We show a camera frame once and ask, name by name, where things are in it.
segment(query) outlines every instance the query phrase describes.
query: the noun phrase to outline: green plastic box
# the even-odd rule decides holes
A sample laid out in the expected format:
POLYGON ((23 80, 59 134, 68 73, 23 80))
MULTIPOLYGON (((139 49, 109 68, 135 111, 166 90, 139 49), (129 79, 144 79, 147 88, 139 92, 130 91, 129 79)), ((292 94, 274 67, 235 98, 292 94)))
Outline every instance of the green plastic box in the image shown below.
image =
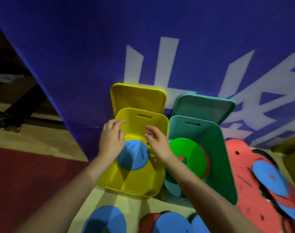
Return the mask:
MULTIPOLYGON (((234 110, 235 103, 229 99, 202 96, 198 94, 181 95, 174 106, 169 120, 169 142, 184 137, 201 145, 210 158, 210 172, 203 181, 235 205, 237 190, 228 159, 225 141, 220 124, 234 110)), ((170 203, 190 206, 189 201, 179 192, 179 186, 168 172, 161 199, 170 203)))

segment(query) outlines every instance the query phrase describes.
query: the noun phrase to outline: hand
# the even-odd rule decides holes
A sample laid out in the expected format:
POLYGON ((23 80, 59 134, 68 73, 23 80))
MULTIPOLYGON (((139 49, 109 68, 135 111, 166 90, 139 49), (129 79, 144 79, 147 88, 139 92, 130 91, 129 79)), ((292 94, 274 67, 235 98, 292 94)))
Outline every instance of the hand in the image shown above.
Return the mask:
POLYGON ((145 131, 144 137, 163 164, 166 164, 169 159, 175 157, 169 146, 167 137, 157 127, 145 126, 145 128, 148 130, 145 131))
POLYGON ((111 119, 103 126, 103 131, 100 136, 98 156, 103 157, 110 163, 113 163, 124 148, 125 133, 119 128, 125 122, 126 120, 111 119))

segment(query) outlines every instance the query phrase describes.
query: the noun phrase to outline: red carpet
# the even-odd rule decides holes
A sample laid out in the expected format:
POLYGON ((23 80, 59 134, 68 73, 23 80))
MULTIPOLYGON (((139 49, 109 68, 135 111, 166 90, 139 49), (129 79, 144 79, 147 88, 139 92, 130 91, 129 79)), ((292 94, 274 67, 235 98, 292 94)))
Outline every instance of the red carpet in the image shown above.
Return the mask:
POLYGON ((0 233, 14 232, 87 165, 0 148, 0 233))

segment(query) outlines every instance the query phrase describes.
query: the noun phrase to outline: box handle slot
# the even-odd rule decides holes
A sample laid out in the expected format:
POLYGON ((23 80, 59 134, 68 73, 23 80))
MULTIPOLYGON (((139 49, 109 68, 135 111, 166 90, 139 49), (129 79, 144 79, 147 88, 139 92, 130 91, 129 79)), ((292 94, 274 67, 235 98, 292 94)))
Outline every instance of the box handle slot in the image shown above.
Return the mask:
POLYGON ((138 117, 143 117, 143 118, 147 118, 147 119, 151 119, 152 116, 147 115, 147 114, 137 114, 138 117))
POLYGON ((185 124, 193 125, 193 126, 200 126, 200 123, 185 122, 185 124))

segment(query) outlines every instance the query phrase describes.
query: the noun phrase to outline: left hand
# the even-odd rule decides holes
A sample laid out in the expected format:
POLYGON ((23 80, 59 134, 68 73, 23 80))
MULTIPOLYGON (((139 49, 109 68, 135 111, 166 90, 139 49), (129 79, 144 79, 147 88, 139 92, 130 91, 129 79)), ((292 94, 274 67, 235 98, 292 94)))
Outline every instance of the left hand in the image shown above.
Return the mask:
POLYGON ((103 157, 110 163, 113 163, 124 148, 125 133, 119 128, 125 122, 126 120, 111 119, 103 126, 98 156, 103 157))

